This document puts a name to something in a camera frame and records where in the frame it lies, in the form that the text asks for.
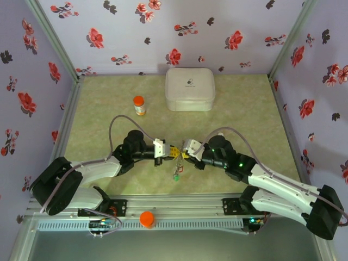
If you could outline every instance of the lid of container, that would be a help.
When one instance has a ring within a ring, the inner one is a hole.
[[[142,96],[135,96],[133,102],[135,106],[142,106],[144,104],[144,98]]]
[[[140,223],[144,227],[151,227],[154,224],[154,215],[150,211],[145,211],[140,215]]]
[[[209,101],[215,98],[214,75],[207,68],[171,68],[165,95],[171,101]]]

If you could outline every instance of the white plastic container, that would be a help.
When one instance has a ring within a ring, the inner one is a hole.
[[[215,99],[214,75],[206,68],[171,68],[166,75],[165,97],[170,110],[211,110]]]

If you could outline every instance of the table surface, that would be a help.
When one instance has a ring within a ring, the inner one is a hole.
[[[183,140],[203,140],[216,128],[241,132],[258,158],[271,169],[299,181],[293,156],[265,74],[216,75],[216,98],[211,111],[170,111],[165,102],[165,76],[94,76],[83,81],[65,157],[69,161],[103,158],[109,153],[108,128],[115,115],[133,118],[150,136],[180,147]],[[144,96],[147,113],[137,116],[133,97]],[[117,119],[112,128],[114,149],[136,127]],[[243,141],[223,132],[237,152],[250,155]],[[120,177],[103,178],[98,185],[108,195],[242,192],[246,184],[230,179],[222,169],[204,171],[184,161],[178,182],[175,161],[154,167],[143,160]]]

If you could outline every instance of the orange bottle cap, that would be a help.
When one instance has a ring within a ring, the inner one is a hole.
[[[142,106],[144,104],[144,98],[142,96],[135,96],[133,102],[135,106]]]
[[[154,215],[150,211],[145,211],[140,215],[140,223],[147,228],[154,224]]]

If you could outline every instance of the floral wallpaper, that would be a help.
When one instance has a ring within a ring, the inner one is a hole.
[[[29,187],[47,167],[59,137],[72,79],[25,2],[1,1],[1,6],[6,37],[0,41],[0,220],[5,224],[0,231],[6,240],[0,259],[8,260]]]
[[[347,8],[345,0],[318,1],[273,79],[303,173],[317,187],[333,187],[346,211],[348,34],[342,31]],[[348,228],[339,227],[334,238],[338,260],[347,259],[347,237]]]
[[[269,73],[303,0],[38,0],[78,75]],[[294,54],[294,64],[301,48]]]

